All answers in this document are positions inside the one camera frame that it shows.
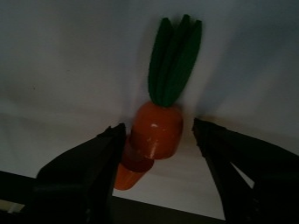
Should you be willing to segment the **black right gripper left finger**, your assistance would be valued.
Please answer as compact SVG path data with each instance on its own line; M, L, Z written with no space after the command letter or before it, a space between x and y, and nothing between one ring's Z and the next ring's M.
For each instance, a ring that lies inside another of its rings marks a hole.
M126 140L120 123L42 168L34 188L32 224L112 224L110 201Z

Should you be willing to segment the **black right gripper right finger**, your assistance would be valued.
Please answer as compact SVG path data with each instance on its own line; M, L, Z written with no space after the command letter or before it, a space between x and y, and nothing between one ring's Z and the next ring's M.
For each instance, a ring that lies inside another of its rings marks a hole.
M213 122L193 133L218 187L227 224L299 224L299 156Z

